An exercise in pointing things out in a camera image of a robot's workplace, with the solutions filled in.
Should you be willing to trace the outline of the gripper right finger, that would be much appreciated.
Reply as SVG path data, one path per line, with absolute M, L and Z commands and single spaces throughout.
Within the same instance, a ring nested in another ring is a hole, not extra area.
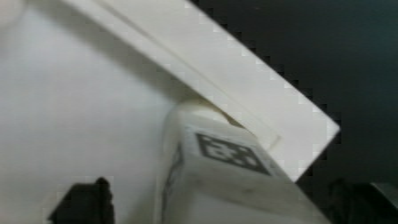
M 331 224 L 398 224 L 398 188 L 387 183 L 330 184 Z

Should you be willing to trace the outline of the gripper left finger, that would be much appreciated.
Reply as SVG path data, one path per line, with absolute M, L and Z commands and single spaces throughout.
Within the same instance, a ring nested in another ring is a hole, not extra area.
M 115 224 L 109 183 L 102 177 L 76 183 L 49 213 L 49 224 Z

